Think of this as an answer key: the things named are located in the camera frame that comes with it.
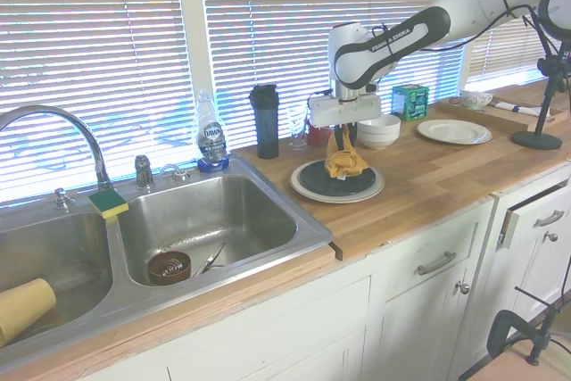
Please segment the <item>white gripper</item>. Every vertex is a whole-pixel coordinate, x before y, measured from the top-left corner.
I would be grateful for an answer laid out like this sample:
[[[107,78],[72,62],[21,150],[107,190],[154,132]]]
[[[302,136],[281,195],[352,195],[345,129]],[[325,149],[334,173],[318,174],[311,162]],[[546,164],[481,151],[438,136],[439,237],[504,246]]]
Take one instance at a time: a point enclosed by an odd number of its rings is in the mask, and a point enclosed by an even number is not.
[[[349,140],[355,145],[358,126],[363,120],[373,120],[381,115],[379,98],[375,95],[360,95],[355,100],[342,103],[331,96],[318,96],[310,99],[310,124],[315,128],[336,126],[336,144],[339,150],[344,149],[344,131],[348,124]]]

